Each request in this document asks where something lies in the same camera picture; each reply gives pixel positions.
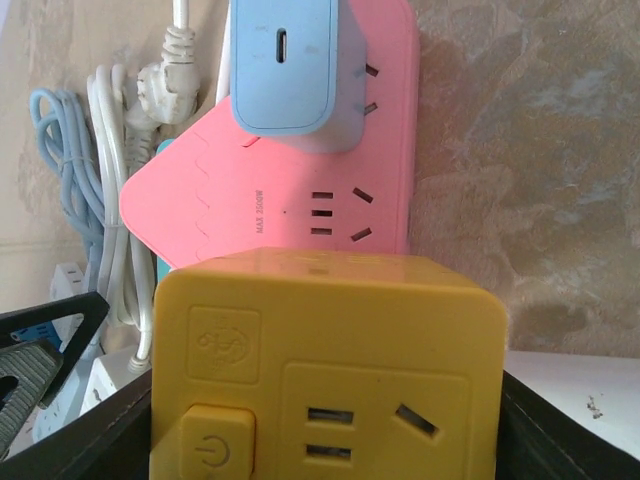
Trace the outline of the pink triangular power strip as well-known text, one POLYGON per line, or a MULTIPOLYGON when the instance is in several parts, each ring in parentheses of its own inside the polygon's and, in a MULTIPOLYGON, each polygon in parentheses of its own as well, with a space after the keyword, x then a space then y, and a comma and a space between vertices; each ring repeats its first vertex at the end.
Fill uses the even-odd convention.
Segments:
POLYGON ((352 5, 368 43, 364 134, 313 155, 244 132, 223 100, 128 180, 128 229, 174 268, 253 248, 403 254, 417 127, 419 33, 406 1, 352 5))

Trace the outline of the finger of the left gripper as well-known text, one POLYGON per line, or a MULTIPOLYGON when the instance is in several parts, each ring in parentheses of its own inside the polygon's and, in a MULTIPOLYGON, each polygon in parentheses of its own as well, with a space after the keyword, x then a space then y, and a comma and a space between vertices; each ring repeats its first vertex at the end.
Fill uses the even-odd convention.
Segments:
POLYGON ((96 345, 108 312, 107 301, 89 292, 1 315, 1 350, 46 339, 63 355, 59 373, 37 405, 52 402, 85 352, 96 345))
POLYGON ((63 355, 46 339, 1 350, 1 457, 44 398, 63 363, 63 355))

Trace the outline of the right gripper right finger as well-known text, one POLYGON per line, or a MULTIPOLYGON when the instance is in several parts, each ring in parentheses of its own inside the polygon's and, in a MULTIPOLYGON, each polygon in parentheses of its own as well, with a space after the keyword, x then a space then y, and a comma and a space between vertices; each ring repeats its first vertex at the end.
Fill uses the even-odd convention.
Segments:
POLYGON ((639 478, 639 460, 579 425, 511 374, 503 374, 499 477, 639 478))

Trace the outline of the small blue charger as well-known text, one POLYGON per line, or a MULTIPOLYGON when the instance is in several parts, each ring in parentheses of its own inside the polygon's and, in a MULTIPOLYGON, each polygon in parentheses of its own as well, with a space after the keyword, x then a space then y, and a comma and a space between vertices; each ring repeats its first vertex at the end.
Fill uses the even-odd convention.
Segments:
POLYGON ((367 43, 348 1, 234 1, 231 103, 247 133, 308 153, 364 133, 367 43))

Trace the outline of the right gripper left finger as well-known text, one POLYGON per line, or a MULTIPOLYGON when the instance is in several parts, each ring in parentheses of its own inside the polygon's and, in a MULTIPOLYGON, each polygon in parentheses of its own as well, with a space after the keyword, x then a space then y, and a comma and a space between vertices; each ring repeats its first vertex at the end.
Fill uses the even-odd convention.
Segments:
POLYGON ((3 479, 147 479, 151 373, 1 463, 3 479))

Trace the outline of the yellow cube socket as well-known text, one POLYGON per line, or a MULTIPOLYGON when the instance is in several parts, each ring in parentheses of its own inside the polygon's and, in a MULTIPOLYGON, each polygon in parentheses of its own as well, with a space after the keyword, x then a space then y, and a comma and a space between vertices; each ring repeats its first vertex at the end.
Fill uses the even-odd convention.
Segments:
POLYGON ((491 479, 502 303, 427 258, 260 248, 154 303, 153 479, 491 479))

